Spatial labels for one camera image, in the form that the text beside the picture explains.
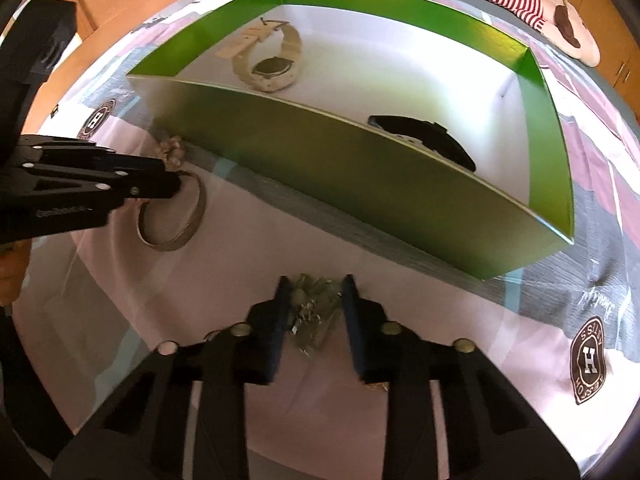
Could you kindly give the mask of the person's left hand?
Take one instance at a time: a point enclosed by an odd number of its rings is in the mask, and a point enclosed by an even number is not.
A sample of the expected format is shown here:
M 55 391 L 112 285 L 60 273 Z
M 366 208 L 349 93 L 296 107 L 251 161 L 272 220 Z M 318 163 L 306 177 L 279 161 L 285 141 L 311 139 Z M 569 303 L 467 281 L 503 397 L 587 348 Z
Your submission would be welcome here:
M 32 251 L 31 240 L 2 249 L 0 257 L 0 304 L 6 307 L 20 296 Z

